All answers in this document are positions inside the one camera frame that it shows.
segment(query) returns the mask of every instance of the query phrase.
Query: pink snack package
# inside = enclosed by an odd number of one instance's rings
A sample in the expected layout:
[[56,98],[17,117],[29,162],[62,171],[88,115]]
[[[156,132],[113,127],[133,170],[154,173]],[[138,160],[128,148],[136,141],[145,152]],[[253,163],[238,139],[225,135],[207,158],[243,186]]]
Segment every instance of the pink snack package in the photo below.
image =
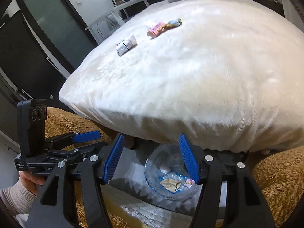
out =
[[158,24],[156,24],[156,26],[148,30],[148,36],[152,38],[156,38],[159,34],[161,34],[164,31],[165,25],[166,23],[159,22]]

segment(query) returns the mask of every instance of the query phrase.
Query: snack wrapper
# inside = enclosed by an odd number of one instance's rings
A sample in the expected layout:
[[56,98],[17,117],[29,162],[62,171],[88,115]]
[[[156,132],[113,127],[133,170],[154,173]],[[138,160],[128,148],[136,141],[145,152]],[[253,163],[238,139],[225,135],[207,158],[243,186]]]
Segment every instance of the snack wrapper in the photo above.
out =
[[161,181],[161,185],[163,185],[165,189],[175,193],[178,190],[178,188],[181,186],[181,182],[171,178],[166,178],[163,181]]
[[116,51],[119,56],[122,56],[127,51],[137,45],[137,41],[133,34],[130,34],[125,40],[116,44]]
[[169,22],[164,26],[164,28],[165,28],[165,29],[172,29],[172,28],[175,28],[175,27],[178,27],[178,26],[181,26],[181,25],[182,25],[181,19],[178,18],[178,19],[176,19],[176,20],[169,21]]
[[164,26],[166,24],[164,22],[159,22],[156,24],[156,26],[150,28],[150,30],[148,30],[148,36],[152,37],[152,38],[156,38],[159,34],[162,33]]
[[182,22],[181,22],[180,18],[178,18],[176,20],[171,20],[168,23],[159,22],[155,26],[149,28],[147,31],[147,34],[151,38],[156,38],[164,31],[181,26],[181,25],[182,25]]
[[187,187],[187,188],[191,188],[192,184],[194,184],[194,180],[188,178],[186,180],[186,182],[184,183],[184,186]]

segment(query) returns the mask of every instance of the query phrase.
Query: white wrapper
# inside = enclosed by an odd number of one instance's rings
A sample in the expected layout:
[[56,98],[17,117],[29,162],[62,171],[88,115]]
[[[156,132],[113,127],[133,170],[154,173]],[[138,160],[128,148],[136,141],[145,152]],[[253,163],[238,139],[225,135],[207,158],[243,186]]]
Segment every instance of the white wrapper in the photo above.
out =
[[122,56],[127,51],[137,45],[137,41],[133,34],[130,34],[124,41],[116,45],[116,51],[119,56]]

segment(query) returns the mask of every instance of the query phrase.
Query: candy bar wrapper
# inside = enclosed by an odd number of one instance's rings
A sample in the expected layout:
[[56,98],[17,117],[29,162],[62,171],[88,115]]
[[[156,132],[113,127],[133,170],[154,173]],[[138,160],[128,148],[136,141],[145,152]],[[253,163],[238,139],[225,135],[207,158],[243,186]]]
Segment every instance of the candy bar wrapper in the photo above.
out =
[[127,51],[137,45],[137,41],[133,34],[130,34],[125,40],[116,45],[116,51],[119,56],[122,56]]
[[181,19],[178,18],[178,19],[176,19],[176,20],[169,21],[169,22],[164,26],[164,28],[165,28],[165,29],[172,29],[172,28],[175,28],[175,27],[178,27],[178,26],[181,26],[181,25],[182,25]]
[[164,30],[164,26],[166,23],[164,22],[159,22],[156,24],[156,26],[150,28],[148,30],[148,36],[152,38],[156,38],[159,34],[161,34]]

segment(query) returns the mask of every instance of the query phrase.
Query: metal screw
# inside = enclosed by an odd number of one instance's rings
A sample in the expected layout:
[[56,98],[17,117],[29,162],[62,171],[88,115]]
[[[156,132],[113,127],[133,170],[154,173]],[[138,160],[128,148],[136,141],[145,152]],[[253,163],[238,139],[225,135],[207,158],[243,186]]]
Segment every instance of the metal screw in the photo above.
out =
[[213,160],[213,157],[211,155],[206,155],[205,160],[210,162]]
[[92,156],[90,157],[90,161],[94,162],[94,161],[96,161],[96,160],[98,160],[98,156],[97,156],[97,155],[92,155]]
[[238,162],[238,167],[243,169],[245,168],[245,164],[243,162]]
[[64,162],[64,161],[60,161],[60,162],[58,163],[58,167],[59,167],[59,168],[62,168],[63,166],[65,166],[65,162]]

